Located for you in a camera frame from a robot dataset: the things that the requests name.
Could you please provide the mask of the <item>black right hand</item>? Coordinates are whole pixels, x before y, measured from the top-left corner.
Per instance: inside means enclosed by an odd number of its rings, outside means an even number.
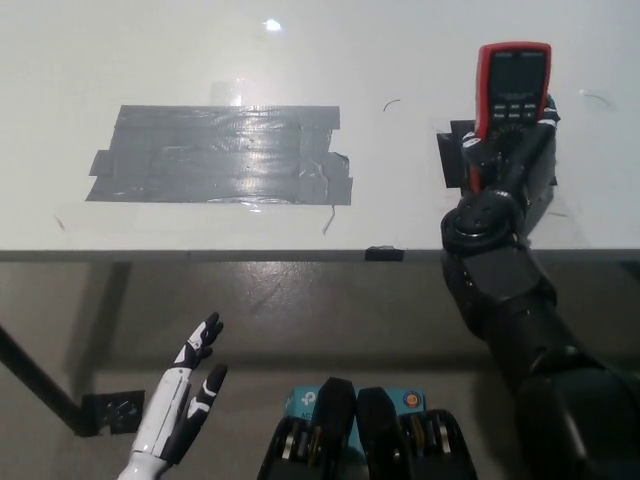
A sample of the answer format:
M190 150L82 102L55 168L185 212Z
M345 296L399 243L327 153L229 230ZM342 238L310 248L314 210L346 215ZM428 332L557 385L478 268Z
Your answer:
M524 128L519 143L507 153L473 132L463 137L469 192L459 204L457 231L476 238L528 232L527 217L554 177L559 122L556 103L548 96L537 123Z

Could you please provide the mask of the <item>white and black left hand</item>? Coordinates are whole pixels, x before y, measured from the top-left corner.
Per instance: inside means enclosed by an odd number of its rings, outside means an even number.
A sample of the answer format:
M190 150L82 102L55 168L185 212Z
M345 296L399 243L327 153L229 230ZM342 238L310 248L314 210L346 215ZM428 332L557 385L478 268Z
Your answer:
M212 354L224 324L217 312L200 322L163 373L132 444L122 479L158 479L184 458L206 421L226 377L218 364L195 395L191 375Z

